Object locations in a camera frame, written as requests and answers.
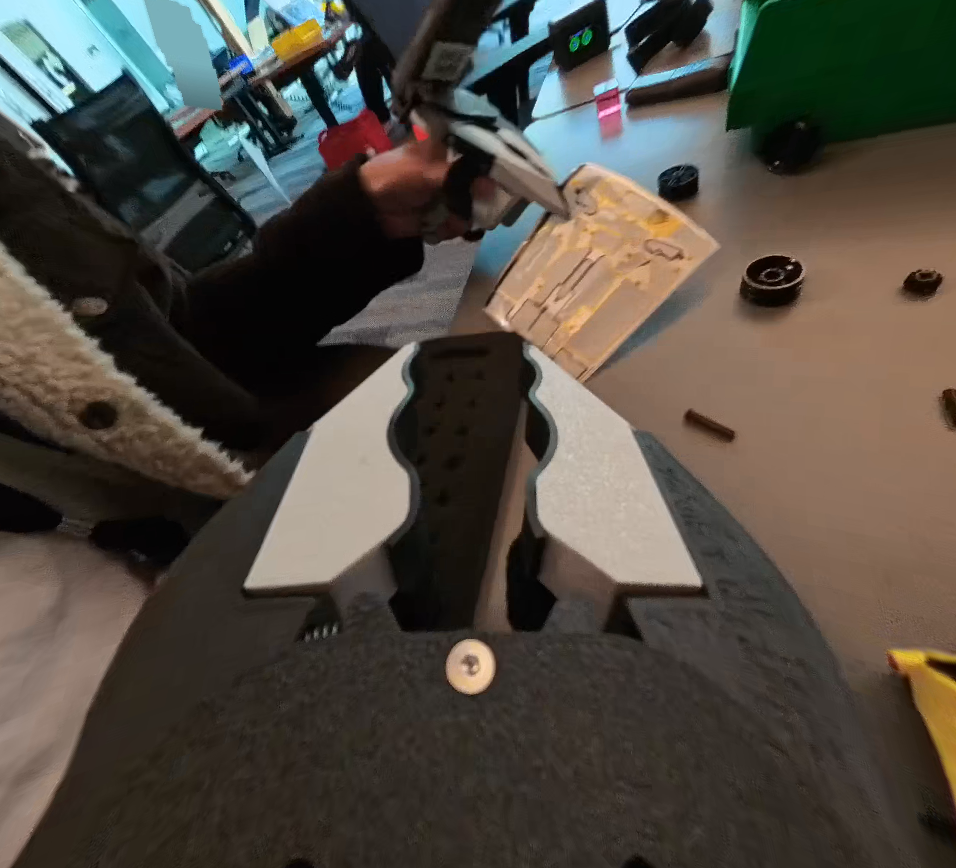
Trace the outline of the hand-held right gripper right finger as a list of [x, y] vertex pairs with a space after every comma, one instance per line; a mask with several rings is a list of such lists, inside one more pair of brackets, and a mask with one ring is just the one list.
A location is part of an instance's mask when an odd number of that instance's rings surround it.
[[633, 598], [702, 598], [706, 584], [637, 432], [536, 348], [527, 372], [523, 621], [583, 601], [601, 623]]

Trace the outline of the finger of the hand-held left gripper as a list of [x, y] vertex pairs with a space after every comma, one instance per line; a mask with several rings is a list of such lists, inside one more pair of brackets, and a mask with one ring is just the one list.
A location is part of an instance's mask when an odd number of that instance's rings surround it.
[[476, 158], [485, 177], [495, 157], [520, 157], [542, 172], [550, 172], [558, 185], [554, 171], [520, 129], [487, 98], [467, 89], [453, 89], [448, 94], [448, 142], [460, 154]]
[[495, 157], [488, 177], [510, 197], [540, 205], [546, 213], [562, 219], [571, 216], [571, 208], [555, 178], [526, 159]]

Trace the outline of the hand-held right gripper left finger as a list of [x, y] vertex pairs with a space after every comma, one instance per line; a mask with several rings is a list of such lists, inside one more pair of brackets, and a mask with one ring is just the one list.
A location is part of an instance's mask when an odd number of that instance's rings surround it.
[[388, 546], [410, 525], [419, 485], [398, 448], [413, 342], [310, 428], [243, 589], [253, 598], [328, 594], [340, 609], [397, 590]]

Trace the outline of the sticker sheet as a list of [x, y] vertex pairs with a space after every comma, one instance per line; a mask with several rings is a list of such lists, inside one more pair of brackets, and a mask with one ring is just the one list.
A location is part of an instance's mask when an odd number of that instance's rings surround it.
[[485, 314], [587, 382], [720, 245], [675, 205], [587, 164], [506, 266]]

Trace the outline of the yellow toy brick car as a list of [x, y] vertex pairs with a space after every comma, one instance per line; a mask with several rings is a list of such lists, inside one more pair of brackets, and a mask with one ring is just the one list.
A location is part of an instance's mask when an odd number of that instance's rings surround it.
[[908, 685], [955, 803], [955, 654], [938, 649], [891, 648], [891, 671]]

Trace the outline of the person's left forearm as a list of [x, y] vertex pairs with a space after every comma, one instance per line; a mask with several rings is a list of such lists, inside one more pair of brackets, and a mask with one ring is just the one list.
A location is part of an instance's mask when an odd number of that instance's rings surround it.
[[190, 279], [182, 328], [203, 357], [251, 389], [290, 382], [332, 330], [422, 270], [424, 242], [386, 228], [364, 180], [385, 159], [323, 174], [259, 229], [250, 253]]

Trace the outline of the grey desk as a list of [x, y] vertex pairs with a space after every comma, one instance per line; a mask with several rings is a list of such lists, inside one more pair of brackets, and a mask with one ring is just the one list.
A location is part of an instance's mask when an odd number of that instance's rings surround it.
[[[944, 779], [884, 650], [954, 651], [954, 125], [834, 145], [795, 177], [772, 175], [725, 96], [626, 111], [604, 140], [591, 107], [535, 121], [561, 175], [601, 164], [651, 187], [700, 170], [686, 207], [721, 244], [590, 387], [652, 432], [783, 568], [836, 650], [890, 807], [919, 866], [954, 866]], [[739, 296], [749, 263], [791, 255], [800, 297]], [[903, 279], [944, 275], [914, 298]], [[688, 408], [732, 428], [724, 442]]]

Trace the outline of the person's left hand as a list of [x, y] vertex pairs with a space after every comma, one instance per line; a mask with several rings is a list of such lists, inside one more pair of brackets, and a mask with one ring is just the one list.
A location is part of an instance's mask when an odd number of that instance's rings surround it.
[[428, 140], [369, 158], [360, 165], [358, 176], [387, 236], [432, 244], [476, 240], [480, 234], [472, 220], [453, 215], [441, 203], [450, 169], [445, 145]]

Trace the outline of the black pin brick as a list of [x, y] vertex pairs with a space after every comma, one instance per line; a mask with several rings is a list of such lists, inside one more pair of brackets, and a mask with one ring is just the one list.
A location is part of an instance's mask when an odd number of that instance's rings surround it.
[[684, 419], [688, 425], [724, 442], [730, 443], [736, 439], [735, 430], [695, 409], [688, 408], [685, 412]]

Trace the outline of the black device with green display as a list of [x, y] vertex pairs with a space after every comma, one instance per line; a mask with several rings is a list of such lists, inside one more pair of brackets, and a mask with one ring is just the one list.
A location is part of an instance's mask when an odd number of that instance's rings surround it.
[[553, 61], [562, 73], [606, 53], [611, 44], [611, 27], [606, 0], [591, 0], [548, 24]]

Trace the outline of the black dotted mat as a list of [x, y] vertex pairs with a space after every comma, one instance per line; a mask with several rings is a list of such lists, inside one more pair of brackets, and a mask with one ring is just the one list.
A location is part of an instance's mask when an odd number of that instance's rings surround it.
[[402, 413], [401, 449], [419, 505], [392, 551], [401, 626], [472, 625], [523, 400], [521, 339], [509, 333], [443, 337], [420, 346]]

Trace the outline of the red plastic bin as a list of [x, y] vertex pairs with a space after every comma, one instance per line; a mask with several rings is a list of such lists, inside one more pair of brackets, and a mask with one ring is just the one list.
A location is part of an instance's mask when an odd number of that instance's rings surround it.
[[377, 155], [392, 148], [384, 125], [366, 108], [352, 120], [325, 128], [317, 136], [317, 151], [328, 171], [339, 169], [360, 155]]

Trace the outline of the yellow plastic bin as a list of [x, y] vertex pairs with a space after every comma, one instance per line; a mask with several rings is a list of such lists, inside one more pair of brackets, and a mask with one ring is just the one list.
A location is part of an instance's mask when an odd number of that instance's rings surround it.
[[310, 18], [276, 35], [270, 47], [281, 62], [291, 62], [296, 56], [320, 46], [323, 41], [324, 34], [320, 22]]

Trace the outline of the dark flat bar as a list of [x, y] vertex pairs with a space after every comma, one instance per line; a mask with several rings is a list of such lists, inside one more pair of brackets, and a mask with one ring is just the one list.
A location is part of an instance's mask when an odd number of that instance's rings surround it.
[[629, 109], [721, 93], [727, 88], [732, 54], [639, 76], [625, 96]]

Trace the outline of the black office chair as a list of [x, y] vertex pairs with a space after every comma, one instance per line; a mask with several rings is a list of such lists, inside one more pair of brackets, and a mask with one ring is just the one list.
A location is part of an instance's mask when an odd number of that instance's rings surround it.
[[252, 218], [179, 142], [128, 73], [32, 127], [104, 210], [187, 272], [224, 261], [253, 240]]

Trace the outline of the green plastic bin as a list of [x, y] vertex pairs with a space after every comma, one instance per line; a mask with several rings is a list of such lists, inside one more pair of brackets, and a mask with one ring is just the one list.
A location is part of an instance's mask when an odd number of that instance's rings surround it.
[[824, 145], [951, 123], [955, 0], [743, 0], [725, 126], [785, 121]]

